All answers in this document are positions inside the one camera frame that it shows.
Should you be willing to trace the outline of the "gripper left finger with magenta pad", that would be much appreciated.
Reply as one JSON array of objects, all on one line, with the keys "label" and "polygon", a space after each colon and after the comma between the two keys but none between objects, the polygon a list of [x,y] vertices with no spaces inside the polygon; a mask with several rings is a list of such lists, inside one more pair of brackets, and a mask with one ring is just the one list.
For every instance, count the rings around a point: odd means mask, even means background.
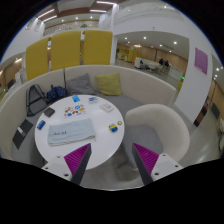
[{"label": "gripper left finger with magenta pad", "polygon": [[76,185],[82,181],[92,150],[86,144],[73,152],[62,156],[58,155],[45,164],[42,169]]}]

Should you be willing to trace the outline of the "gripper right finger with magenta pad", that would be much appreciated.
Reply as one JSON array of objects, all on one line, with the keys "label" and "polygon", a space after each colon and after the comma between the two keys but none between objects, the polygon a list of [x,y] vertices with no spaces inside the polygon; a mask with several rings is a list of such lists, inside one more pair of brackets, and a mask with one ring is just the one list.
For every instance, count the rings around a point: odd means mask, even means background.
[{"label": "gripper right finger with magenta pad", "polygon": [[144,185],[182,169],[168,154],[157,154],[137,143],[132,144],[132,154]]}]

